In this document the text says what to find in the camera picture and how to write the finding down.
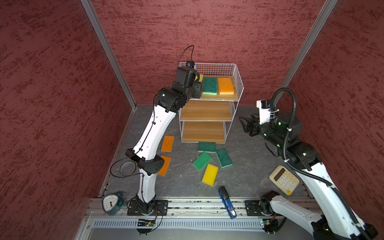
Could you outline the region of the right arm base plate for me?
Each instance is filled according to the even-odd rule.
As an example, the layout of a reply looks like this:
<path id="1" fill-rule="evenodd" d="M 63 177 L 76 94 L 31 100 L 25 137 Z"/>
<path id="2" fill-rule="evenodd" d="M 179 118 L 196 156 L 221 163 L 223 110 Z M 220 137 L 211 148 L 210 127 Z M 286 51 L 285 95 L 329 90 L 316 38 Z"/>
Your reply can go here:
<path id="1" fill-rule="evenodd" d="M 246 200 L 245 209 L 248 217 L 271 219 L 282 216 L 273 211 L 270 201 L 267 200 Z"/>

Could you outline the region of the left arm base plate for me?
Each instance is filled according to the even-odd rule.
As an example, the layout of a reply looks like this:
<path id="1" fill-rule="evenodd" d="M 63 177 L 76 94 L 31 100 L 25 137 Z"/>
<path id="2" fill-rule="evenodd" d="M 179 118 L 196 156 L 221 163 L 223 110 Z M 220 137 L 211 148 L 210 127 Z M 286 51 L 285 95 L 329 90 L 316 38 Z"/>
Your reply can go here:
<path id="1" fill-rule="evenodd" d="M 148 204 L 142 202 L 140 199 L 132 200 L 127 206 L 128 216 L 154 216 L 158 214 L 166 216 L 168 211 L 169 201 L 167 200 L 152 200 Z"/>

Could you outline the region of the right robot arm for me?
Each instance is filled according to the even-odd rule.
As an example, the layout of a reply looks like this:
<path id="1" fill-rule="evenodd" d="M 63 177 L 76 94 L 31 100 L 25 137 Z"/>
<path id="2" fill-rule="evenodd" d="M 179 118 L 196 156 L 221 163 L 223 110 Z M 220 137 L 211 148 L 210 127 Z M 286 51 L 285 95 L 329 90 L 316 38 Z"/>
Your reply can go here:
<path id="1" fill-rule="evenodd" d="M 239 117 L 245 133 L 261 136 L 278 150 L 278 156 L 308 187 L 319 207 L 320 214 L 269 191 L 260 200 L 265 216 L 282 215 L 309 232 L 316 240 L 372 240 L 377 229 L 365 223 L 342 196 L 315 148 L 300 139 L 303 123 L 290 113 L 263 120 L 254 115 Z"/>

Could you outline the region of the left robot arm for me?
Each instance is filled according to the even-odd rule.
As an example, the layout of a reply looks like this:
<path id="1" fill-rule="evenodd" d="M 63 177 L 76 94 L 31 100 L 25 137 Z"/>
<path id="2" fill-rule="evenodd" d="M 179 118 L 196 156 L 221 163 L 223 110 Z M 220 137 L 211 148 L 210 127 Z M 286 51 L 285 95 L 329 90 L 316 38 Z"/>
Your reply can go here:
<path id="1" fill-rule="evenodd" d="M 140 187 L 136 196 L 139 210 L 149 215 L 155 209 L 155 184 L 158 172 L 165 160 L 157 155 L 160 141 L 176 113 L 191 98 L 202 95 L 200 74 L 195 63 L 188 61 L 177 68 L 176 79 L 170 88 L 162 88 L 154 97 L 153 112 L 138 143 L 126 151 L 126 156 L 137 163 L 140 173 Z"/>

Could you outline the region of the white wire shelf rack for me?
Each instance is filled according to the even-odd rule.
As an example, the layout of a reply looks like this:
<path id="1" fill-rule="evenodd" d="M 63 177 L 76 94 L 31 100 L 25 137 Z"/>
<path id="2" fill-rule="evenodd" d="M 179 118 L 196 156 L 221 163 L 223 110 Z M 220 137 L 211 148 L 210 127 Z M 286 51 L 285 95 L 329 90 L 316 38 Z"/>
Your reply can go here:
<path id="1" fill-rule="evenodd" d="M 244 91 L 236 64 L 196 63 L 195 69 L 203 77 L 230 78 L 231 95 L 202 95 L 191 99 L 179 110 L 181 140 L 183 143 L 211 142 L 224 144 L 229 135 L 240 99 Z"/>

